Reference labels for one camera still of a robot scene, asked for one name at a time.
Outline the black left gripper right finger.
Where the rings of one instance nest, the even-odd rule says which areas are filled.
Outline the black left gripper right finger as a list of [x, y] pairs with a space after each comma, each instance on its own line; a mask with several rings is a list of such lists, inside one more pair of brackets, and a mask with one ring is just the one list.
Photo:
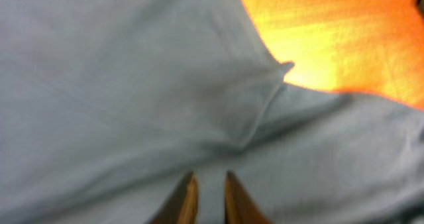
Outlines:
[[225, 224], [272, 224], [234, 172], [227, 172], [225, 178]]

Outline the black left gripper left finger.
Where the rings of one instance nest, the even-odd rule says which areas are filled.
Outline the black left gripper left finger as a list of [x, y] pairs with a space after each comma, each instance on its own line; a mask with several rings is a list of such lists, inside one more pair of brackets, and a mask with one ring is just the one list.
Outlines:
[[188, 172], [169, 195], [149, 224], [195, 224], [199, 207], [199, 184]]

